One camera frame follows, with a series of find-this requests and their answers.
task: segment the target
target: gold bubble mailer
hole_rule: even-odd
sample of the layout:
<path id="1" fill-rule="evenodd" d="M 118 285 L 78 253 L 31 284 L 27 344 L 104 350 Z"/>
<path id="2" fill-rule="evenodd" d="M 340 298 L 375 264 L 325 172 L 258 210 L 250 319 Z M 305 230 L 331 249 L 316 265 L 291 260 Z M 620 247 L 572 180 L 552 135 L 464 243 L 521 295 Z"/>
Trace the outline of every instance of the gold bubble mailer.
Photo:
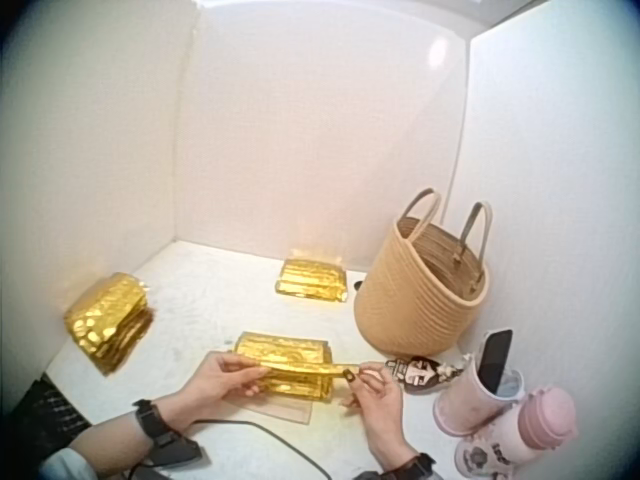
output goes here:
<path id="1" fill-rule="evenodd" d="M 76 344 L 106 375 L 122 364 L 152 319 L 142 283 L 126 273 L 114 273 L 85 292 L 64 322 Z"/>
<path id="2" fill-rule="evenodd" d="M 310 400 L 329 399 L 333 389 L 332 377 L 348 367 L 331 365 L 331 349 L 323 340 L 244 332 L 234 351 L 271 368 L 262 380 L 267 392 Z"/>
<path id="3" fill-rule="evenodd" d="M 330 263 L 288 259 L 276 282 L 276 292 L 332 302 L 347 300 L 347 275 Z"/>

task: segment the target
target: pink tumbler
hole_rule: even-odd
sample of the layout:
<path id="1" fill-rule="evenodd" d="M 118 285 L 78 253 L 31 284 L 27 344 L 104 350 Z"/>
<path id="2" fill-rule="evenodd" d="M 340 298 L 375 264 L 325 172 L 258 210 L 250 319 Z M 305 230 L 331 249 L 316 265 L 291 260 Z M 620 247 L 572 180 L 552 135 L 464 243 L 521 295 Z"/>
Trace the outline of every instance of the pink tumbler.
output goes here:
<path id="1" fill-rule="evenodd" d="M 553 450 L 577 435 L 571 396 L 557 387 L 530 394 L 473 437 L 461 440 L 455 463 L 468 478 L 501 474 Z"/>
<path id="2" fill-rule="evenodd" d="M 524 381 L 520 372 L 505 370 L 494 395 L 480 383 L 475 361 L 471 358 L 462 375 L 436 399 L 433 417 L 444 433 L 464 437 L 523 396 Z"/>

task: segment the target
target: hand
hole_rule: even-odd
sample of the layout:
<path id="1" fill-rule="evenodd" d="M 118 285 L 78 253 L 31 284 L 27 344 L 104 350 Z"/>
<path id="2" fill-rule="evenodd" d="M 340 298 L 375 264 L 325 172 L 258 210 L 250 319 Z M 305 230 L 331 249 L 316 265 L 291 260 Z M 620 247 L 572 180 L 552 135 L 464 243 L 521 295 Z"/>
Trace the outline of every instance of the hand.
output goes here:
<path id="1" fill-rule="evenodd" d="M 359 375 L 345 370 L 344 376 L 355 396 L 348 403 L 362 409 L 369 449 L 382 468 L 394 470 L 418 456 L 404 438 L 402 390 L 384 364 L 363 363 Z"/>
<path id="2" fill-rule="evenodd" d="M 162 418 L 177 431 L 184 431 L 199 418 L 209 418 L 218 402 L 230 393 L 252 397 L 260 393 L 256 380 L 268 368 L 243 355 L 209 352 L 181 390 L 158 399 Z"/>

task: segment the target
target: woven tote bag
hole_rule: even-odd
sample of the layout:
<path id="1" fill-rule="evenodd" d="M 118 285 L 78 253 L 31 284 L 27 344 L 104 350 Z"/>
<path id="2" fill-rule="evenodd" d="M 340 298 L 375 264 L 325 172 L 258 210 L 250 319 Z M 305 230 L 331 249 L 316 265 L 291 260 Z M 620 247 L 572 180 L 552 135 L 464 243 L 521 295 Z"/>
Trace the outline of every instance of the woven tote bag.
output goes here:
<path id="1" fill-rule="evenodd" d="M 421 220 L 410 217 L 424 198 L 434 202 Z M 483 264 L 491 207 L 476 203 L 460 238 L 433 225 L 440 195 L 420 192 L 394 224 L 355 298 L 355 318 L 364 338 L 379 350 L 432 355 L 452 347 L 487 296 Z M 484 234 L 476 257 L 467 237 L 484 211 Z"/>

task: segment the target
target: fingernail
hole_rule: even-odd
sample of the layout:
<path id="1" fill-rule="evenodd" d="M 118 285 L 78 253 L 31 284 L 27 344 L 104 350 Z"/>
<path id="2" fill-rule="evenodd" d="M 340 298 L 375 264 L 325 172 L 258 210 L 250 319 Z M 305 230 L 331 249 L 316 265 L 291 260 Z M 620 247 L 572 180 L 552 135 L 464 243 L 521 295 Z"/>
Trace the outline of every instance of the fingernail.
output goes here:
<path id="1" fill-rule="evenodd" d="M 342 371 L 342 374 L 344 375 L 344 378 L 347 379 L 347 382 L 351 383 L 356 379 L 356 376 L 353 374 L 353 372 L 351 370 L 349 370 L 348 368 L 345 368 Z"/>

